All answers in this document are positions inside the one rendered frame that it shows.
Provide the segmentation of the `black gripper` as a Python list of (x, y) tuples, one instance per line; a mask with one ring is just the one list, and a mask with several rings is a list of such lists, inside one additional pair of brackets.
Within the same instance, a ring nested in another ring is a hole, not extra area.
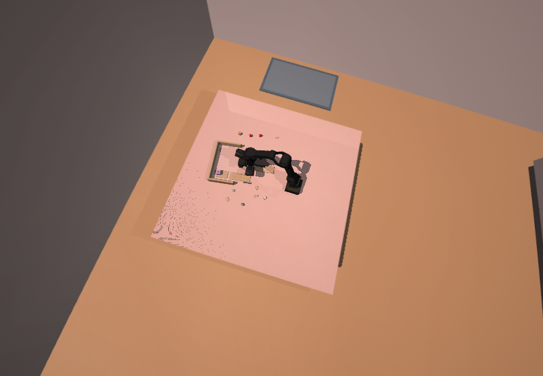
[(253, 163), (248, 163), (246, 161), (246, 165), (248, 165), (246, 167), (246, 173), (245, 173), (246, 176), (254, 176), (254, 167), (253, 167), (254, 163), (255, 163), (255, 161)]

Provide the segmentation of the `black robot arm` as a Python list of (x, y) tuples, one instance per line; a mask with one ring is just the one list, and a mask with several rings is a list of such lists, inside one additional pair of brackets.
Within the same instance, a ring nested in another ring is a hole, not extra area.
[[(275, 160), (276, 155), (282, 155), (280, 163)], [(246, 161), (248, 163), (253, 163), (257, 158), (270, 159), (277, 166), (285, 169), (287, 173), (286, 180), (289, 182), (289, 187), (298, 188), (298, 185), (300, 184), (301, 176), (293, 170), (291, 165), (291, 155), (283, 151), (276, 152), (275, 150), (255, 150), (252, 147), (246, 148), (245, 150), (238, 148), (236, 149), (235, 156), (239, 157), (238, 166), (241, 168), (244, 166), (247, 167)]]

